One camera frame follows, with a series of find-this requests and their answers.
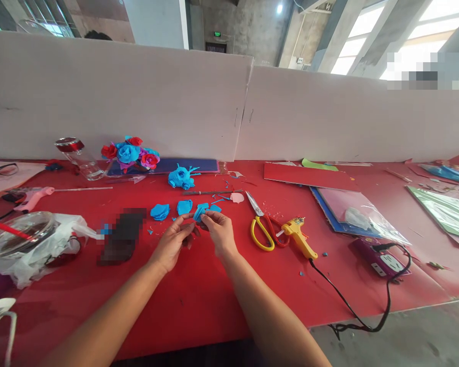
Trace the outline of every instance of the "red paper rose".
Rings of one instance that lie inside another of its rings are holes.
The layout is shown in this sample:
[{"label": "red paper rose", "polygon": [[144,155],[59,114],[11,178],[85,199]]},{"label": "red paper rose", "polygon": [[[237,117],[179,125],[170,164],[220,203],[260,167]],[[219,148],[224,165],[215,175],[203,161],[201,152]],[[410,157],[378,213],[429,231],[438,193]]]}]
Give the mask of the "red paper rose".
[{"label": "red paper rose", "polygon": [[159,161],[160,157],[154,154],[145,154],[141,156],[141,165],[151,169],[155,169]]},{"label": "red paper rose", "polygon": [[105,158],[114,159],[116,158],[117,148],[114,144],[111,144],[109,146],[104,145],[100,152]]},{"label": "red paper rose", "polygon": [[138,137],[133,137],[127,140],[131,145],[140,146],[143,141]]}]

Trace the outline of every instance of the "pink glue gun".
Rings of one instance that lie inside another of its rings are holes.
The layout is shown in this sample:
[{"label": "pink glue gun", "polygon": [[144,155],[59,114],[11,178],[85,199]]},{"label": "pink glue gun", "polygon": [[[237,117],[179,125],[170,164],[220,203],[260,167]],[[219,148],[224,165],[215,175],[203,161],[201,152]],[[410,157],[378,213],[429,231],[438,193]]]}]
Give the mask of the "pink glue gun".
[{"label": "pink glue gun", "polygon": [[28,213],[36,206],[37,202],[46,195],[51,195],[55,188],[44,187],[44,188],[22,188],[11,190],[14,193],[25,194],[24,201],[14,208],[15,211]]}]

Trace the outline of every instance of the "glass jar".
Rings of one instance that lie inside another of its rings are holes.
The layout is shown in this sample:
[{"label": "glass jar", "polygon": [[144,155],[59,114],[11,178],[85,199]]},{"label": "glass jar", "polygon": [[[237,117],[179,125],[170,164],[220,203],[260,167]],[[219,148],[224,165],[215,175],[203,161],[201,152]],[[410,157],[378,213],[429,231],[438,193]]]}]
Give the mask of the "glass jar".
[{"label": "glass jar", "polygon": [[102,178],[105,174],[97,164],[82,141],[77,138],[63,138],[55,142],[56,147],[73,164],[77,165],[80,173],[89,181]]}]

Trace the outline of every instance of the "white cardboard divider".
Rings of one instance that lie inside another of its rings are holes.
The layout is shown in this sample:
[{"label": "white cardboard divider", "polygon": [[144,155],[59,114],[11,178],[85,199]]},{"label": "white cardboard divider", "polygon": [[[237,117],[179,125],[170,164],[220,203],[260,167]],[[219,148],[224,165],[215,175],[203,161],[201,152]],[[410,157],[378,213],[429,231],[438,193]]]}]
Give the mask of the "white cardboard divider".
[{"label": "white cardboard divider", "polygon": [[236,158],[427,162],[459,154],[459,90],[254,66]]},{"label": "white cardboard divider", "polygon": [[253,59],[0,31],[0,158],[100,158],[124,135],[162,156],[232,161]]}]

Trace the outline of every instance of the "gray floor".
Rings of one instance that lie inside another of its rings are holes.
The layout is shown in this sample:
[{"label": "gray floor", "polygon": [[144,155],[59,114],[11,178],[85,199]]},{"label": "gray floor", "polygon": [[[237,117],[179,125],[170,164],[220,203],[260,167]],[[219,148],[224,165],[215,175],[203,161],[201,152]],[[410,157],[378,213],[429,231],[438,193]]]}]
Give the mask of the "gray floor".
[{"label": "gray floor", "polygon": [[459,367],[459,302],[392,313],[379,333],[345,331],[341,342],[328,326],[311,333],[334,367]]}]

